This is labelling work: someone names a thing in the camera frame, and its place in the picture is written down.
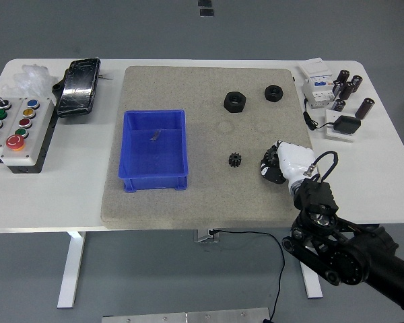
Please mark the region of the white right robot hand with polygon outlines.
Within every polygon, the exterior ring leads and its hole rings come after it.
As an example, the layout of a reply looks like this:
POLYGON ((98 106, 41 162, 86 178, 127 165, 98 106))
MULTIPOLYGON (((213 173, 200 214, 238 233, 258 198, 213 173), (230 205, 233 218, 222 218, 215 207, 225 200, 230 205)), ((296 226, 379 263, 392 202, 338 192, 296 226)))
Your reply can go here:
POLYGON ((292 196, 305 179, 318 175, 312 149, 285 141, 277 141, 264 154, 260 171, 264 179, 276 184, 288 183, 292 196))

